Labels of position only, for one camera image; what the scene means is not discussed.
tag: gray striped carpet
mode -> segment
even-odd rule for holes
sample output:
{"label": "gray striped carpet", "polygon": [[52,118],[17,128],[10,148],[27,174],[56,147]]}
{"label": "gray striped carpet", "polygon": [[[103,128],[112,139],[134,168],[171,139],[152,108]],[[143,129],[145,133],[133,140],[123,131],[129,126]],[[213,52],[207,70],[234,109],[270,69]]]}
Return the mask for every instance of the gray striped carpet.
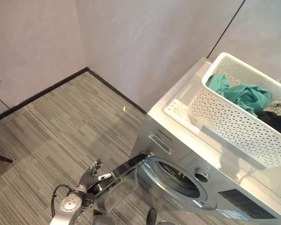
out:
{"label": "gray striped carpet", "polygon": [[[0,225],[48,225],[50,200],[60,183],[75,187],[88,165],[101,158],[100,173],[125,162],[144,115],[89,73],[84,73],[0,121]],[[58,192],[56,205],[65,190]],[[152,199],[146,184],[111,212],[118,225],[144,225]],[[159,220],[177,225],[235,222],[157,207]],[[91,210],[77,225],[89,225]]]}

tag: brand logo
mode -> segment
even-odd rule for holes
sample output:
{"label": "brand logo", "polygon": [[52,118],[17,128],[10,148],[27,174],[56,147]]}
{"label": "brand logo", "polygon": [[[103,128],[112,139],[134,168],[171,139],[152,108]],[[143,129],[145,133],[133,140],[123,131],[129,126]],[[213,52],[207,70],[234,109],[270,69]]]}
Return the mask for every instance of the brand logo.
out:
{"label": "brand logo", "polygon": [[167,136],[164,132],[162,132],[160,129],[158,129],[159,133],[161,133],[165,138],[167,138],[169,141],[173,141],[169,136]]}

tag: washing machine door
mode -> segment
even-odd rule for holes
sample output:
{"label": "washing machine door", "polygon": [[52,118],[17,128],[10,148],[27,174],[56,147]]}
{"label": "washing machine door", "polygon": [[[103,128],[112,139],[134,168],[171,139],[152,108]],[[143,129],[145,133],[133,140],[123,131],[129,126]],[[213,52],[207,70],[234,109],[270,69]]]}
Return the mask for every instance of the washing machine door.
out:
{"label": "washing machine door", "polygon": [[148,154],[139,154],[111,171],[111,177],[92,186],[88,192],[96,195],[93,209],[108,214],[121,200],[138,187],[137,169]]}

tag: label sticker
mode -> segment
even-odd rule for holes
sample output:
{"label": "label sticker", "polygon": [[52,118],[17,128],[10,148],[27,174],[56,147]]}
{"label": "label sticker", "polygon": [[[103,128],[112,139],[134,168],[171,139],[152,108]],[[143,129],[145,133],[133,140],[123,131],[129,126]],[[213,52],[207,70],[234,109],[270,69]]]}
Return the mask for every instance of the label sticker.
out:
{"label": "label sticker", "polygon": [[250,221],[250,217],[244,214],[241,211],[232,211],[232,210],[217,210],[221,214],[223,214],[225,217],[230,219],[239,219],[239,220],[245,220]]}
{"label": "label sticker", "polygon": [[178,99],[174,99],[163,111],[186,129],[198,134],[202,128],[202,124],[190,119],[187,115],[187,108]]}

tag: perforated basket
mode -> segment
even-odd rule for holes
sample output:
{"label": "perforated basket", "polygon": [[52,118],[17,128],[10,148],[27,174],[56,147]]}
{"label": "perforated basket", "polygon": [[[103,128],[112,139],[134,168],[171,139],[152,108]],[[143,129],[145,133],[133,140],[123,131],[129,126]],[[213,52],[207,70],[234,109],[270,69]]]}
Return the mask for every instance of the perforated basket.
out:
{"label": "perforated basket", "polygon": [[[281,101],[281,84],[242,62],[221,53],[202,78],[202,88],[188,106],[187,114],[265,167],[281,166],[281,134],[246,110],[209,89],[212,75],[225,74],[230,87],[256,84]],[[281,115],[281,107],[265,109]]]}

